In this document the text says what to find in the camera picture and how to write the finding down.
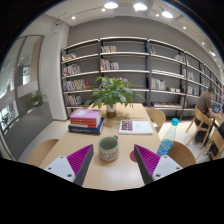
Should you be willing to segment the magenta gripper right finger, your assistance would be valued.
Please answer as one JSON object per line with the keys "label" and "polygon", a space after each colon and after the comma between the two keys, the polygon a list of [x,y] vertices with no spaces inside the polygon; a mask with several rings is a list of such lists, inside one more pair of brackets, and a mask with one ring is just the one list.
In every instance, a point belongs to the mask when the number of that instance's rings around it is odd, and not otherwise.
{"label": "magenta gripper right finger", "polygon": [[137,144],[134,145],[134,156],[145,185],[182,169],[182,167],[168,155],[159,156]]}

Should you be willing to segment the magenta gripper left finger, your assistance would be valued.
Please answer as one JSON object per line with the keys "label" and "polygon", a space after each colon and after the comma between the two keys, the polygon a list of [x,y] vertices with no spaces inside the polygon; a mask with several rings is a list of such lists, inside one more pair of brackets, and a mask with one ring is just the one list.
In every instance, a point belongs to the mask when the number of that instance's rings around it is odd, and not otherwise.
{"label": "magenta gripper left finger", "polygon": [[93,145],[85,146],[69,156],[60,155],[45,171],[82,186],[93,154]]}

